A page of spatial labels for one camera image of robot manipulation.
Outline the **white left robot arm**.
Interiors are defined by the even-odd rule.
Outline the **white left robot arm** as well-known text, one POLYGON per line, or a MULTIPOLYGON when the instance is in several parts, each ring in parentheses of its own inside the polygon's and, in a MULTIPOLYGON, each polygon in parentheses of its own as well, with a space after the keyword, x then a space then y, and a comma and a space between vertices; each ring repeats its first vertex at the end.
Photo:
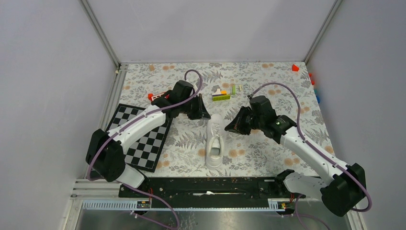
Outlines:
POLYGON ((89 170, 95 170, 107 182, 120 182, 137 197, 148 192, 145 176, 125 163, 124 154, 142 136, 163 125, 167 119, 186 114, 190 120, 210 119, 199 89, 184 80, 176 82, 128 122, 104 131, 93 132, 85 158, 89 170))

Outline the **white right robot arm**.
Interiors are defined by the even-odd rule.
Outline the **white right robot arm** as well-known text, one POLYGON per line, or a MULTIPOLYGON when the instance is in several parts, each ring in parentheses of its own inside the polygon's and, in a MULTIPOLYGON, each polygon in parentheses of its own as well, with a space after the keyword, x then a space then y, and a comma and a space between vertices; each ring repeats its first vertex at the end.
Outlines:
POLYGON ((303 176, 285 170, 278 175, 281 180, 274 185, 278 196, 296 193, 318 199, 339 217, 346 215, 367 196, 365 170, 359 164, 349 165, 319 149, 292 119, 277 115, 265 96, 253 97, 249 103, 249 107, 241 107, 225 131, 249 135, 252 130, 260 130, 266 137, 293 151, 319 176, 303 176))

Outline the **white sneaker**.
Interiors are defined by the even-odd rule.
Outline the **white sneaker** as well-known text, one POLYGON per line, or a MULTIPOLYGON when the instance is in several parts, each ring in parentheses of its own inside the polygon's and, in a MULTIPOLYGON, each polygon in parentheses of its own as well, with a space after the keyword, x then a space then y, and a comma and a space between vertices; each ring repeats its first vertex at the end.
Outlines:
POLYGON ((206 156, 205 163, 209 169, 222 165, 226 149, 225 122, 220 114, 213 114, 206 126, 206 156))

